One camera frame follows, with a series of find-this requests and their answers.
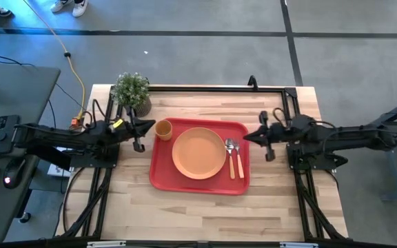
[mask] orange utensil handle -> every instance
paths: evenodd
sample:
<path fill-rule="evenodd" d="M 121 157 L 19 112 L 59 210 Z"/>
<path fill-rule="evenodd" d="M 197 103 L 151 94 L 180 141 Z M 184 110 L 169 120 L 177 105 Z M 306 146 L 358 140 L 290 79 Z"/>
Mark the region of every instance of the orange utensil handle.
<path fill-rule="evenodd" d="M 235 179 L 234 162 L 232 161 L 231 154 L 229 155 L 229 169 L 231 171 L 231 179 Z"/>
<path fill-rule="evenodd" d="M 243 173 L 243 164 L 241 163 L 240 154 L 237 154 L 237 162 L 238 162 L 238 175 L 240 175 L 240 178 L 244 178 L 245 174 Z"/>

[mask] orange plate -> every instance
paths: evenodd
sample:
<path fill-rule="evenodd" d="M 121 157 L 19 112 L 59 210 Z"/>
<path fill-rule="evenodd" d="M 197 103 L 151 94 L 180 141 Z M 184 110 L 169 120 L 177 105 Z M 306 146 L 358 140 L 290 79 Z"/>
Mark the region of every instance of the orange plate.
<path fill-rule="evenodd" d="M 176 139 L 172 147 L 172 160 L 183 175 L 206 179 L 217 174 L 225 164 L 226 147 L 214 131 L 195 127 L 184 131 Z"/>

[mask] plant pot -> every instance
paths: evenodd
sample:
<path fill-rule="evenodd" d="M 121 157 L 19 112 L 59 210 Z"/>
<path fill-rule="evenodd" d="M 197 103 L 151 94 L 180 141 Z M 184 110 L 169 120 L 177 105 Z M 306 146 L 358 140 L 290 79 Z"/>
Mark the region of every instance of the plant pot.
<path fill-rule="evenodd" d="M 136 117 L 144 117 L 145 115 L 149 114 L 151 111 L 151 107 L 152 107 L 151 100 L 150 97 L 148 96 L 144 103 L 134 108 L 136 112 Z"/>

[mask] orange cup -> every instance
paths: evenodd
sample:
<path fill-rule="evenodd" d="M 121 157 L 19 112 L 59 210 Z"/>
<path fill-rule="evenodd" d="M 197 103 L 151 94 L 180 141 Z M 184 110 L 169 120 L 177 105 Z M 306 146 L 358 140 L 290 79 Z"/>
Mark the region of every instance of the orange cup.
<path fill-rule="evenodd" d="M 172 137 L 172 125 L 171 122 L 167 120 L 162 120 L 159 121 L 156 124 L 156 135 L 162 140 L 162 141 L 168 141 Z"/>

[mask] silver spoon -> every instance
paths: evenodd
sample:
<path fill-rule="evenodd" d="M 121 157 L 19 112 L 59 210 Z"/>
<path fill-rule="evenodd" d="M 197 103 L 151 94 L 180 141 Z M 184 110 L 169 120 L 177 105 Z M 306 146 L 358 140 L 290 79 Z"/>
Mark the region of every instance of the silver spoon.
<path fill-rule="evenodd" d="M 226 150 L 229 153 L 229 169 L 231 173 L 231 179 L 235 179 L 235 171 L 234 171 L 234 161 L 232 161 L 232 156 L 231 152 L 234 149 L 234 144 L 232 142 L 232 139 L 227 138 L 226 139 Z"/>

